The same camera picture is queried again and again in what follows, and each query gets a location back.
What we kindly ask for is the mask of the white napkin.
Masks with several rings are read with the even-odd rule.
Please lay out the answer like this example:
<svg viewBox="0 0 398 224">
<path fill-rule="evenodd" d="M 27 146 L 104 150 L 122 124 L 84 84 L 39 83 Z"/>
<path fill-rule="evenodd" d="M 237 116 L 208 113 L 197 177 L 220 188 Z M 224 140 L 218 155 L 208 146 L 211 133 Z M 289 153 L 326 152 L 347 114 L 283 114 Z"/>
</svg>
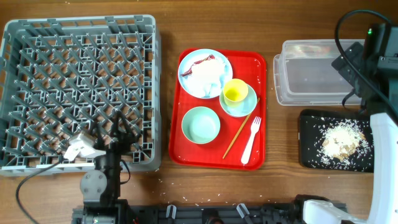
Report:
<svg viewBox="0 0 398 224">
<path fill-rule="evenodd" d="M 220 78 L 225 64 L 218 59 L 206 60 L 192 67 L 187 82 L 190 93 L 199 98 L 212 98 L 221 92 Z"/>
</svg>

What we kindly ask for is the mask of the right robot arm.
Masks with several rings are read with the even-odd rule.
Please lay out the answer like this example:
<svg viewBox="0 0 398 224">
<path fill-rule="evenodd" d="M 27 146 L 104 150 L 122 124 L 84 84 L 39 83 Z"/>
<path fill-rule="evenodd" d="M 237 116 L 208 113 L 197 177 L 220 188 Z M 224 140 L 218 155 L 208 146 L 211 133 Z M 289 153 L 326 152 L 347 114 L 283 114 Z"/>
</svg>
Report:
<svg viewBox="0 0 398 224">
<path fill-rule="evenodd" d="M 369 27 L 364 45 L 338 47 L 332 66 L 366 103 L 374 142 L 374 180 L 366 223 L 397 223 L 397 26 Z"/>
</svg>

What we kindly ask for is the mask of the mint green bowl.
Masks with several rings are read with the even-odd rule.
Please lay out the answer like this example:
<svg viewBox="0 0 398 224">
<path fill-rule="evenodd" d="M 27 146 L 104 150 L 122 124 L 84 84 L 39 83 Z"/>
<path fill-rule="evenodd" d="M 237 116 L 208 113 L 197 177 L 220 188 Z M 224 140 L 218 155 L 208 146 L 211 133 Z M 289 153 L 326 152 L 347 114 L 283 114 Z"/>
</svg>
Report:
<svg viewBox="0 0 398 224">
<path fill-rule="evenodd" d="M 197 106 L 188 110 L 182 118 L 182 133 L 192 143 L 207 144 L 220 132 L 221 122 L 210 108 Z"/>
</svg>

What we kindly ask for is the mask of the red snack wrapper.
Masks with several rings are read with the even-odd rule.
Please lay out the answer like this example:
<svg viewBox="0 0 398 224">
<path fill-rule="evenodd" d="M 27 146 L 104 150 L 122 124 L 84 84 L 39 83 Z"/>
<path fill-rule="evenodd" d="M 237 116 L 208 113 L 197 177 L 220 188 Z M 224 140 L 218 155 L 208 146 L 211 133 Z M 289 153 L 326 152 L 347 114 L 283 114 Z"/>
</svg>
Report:
<svg viewBox="0 0 398 224">
<path fill-rule="evenodd" d="M 198 64 L 201 64 L 202 62 L 205 62 L 205 61 L 208 61 L 208 60 L 213 60 L 213 59 L 215 59 L 215 56 L 214 55 L 209 55 L 209 56 L 207 56 L 204 59 L 201 59 L 201 60 L 198 60 L 198 61 L 194 62 L 191 65 L 191 67 L 186 72 L 181 74 L 181 76 L 184 77 L 184 76 L 190 75 L 192 73 L 192 68 L 193 68 L 194 65 L 198 65 Z"/>
</svg>

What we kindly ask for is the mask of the yellow plastic cup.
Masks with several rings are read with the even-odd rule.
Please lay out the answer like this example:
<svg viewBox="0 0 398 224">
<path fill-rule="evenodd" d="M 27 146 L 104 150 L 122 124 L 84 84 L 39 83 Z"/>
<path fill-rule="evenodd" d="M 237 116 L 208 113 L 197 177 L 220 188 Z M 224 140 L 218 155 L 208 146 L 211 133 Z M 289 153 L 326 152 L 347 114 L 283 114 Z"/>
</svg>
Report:
<svg viewBox="0 0 398 224">
<path fill-rule="evenodd" d="M 240 79 L 228 81 L 223 88 L 223 98 L 227 106 L 238 107 L 248 95 L 248 85 Z"/>
</svg>

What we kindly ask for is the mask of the small light blue bowl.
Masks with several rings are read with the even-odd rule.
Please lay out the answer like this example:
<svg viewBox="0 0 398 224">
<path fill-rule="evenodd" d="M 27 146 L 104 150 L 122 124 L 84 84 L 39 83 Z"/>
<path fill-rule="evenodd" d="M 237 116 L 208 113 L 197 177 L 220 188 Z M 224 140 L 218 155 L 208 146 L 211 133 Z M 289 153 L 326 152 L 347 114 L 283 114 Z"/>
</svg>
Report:
<svg viewBox="0 0 398 224">
<path fill-rule="evenodd" d="M 225 103 L 223 95 L 220 95 L 220 105 L 223 111 L 229 116 L 239 118 L 243 116 L 247 116 L 254 111 L 257 105 L 257 95 L 254 89 L 248 85 L 248 95 L 245 97 L 243 102 L 235 108 L 228 106 Z"/>
</svg>

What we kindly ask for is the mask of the wooden chopstick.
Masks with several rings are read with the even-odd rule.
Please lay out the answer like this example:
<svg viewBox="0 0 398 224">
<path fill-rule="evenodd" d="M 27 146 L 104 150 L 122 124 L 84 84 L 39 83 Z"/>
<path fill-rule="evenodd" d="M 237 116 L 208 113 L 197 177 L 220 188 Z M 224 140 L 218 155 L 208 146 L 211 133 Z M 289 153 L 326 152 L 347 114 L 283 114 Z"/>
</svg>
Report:
<svg viewBox="0 0 398 224">
<path fill-rule="evenodd" d="M 239 129 L 237 130 L 236 134 L 234 135 L 234 138 L 233 138 L 232 141 L 230 142 L 230 144 L 229 144 L 227 150 L 225 151 L 225 153 L 224 153 L 224 155 L 223 155 L 223 157 L 222 157 L 223 159 L 225 159 L 225 157 L 228 155 L 230 149 L 232 148 L 234 142 L 236 141 L 236 139 L 237 139 L 238 136 L 240 135 L 241 131 L 243 130 L 243 128 L 244 128 L 244 126 L 246 125 L 246 123 L 247 123 L 248 119 L 250 118 L 250 116 L 251 116 L 251 113 L 249 113 L 249 114 L 245 117 L 244 121 L 241 123 Z"/>
</svg>

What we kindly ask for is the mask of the rice and food scraps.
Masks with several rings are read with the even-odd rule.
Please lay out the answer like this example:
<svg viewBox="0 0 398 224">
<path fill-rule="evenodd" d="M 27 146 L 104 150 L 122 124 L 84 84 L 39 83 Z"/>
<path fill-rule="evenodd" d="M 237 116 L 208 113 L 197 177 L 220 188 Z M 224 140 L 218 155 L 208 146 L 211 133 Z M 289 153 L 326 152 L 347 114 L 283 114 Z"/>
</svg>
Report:
<svg viewBox="0 0 398 224">
<path fill-rule="evenodd" d="M 373 163 L 373 143 L 365 135 L 368 127 L 368 121 L 355 119 L 333 119 L 320 126 L 311 166 L 364 172 Z"/>
</svg>

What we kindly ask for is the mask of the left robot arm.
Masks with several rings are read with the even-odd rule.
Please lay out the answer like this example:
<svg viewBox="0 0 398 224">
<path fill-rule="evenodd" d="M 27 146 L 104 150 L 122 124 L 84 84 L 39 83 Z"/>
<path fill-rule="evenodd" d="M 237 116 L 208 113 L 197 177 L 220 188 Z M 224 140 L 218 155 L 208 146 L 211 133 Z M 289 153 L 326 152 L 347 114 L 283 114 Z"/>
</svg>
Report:
<svg viewBox="0 0 398 224">
<path fill-rule="evenodd" d="M 95 149 L 104 149 L 105 154 L 94 158 L 95 169 L 87 172 L 80 181 L 83 194 L 83 208 L 74 209 L 72 224 L 93 223 L 138 223 L 126 199 L 120 199 L 122 166 L 128 167 L 122 156 L 131 150 L 131 145 L 138 141 L 121 111 L 114 115 L 110 136 L 116 138 L 108 146 L 100 133 L 97 133 Z"/>
</svg>

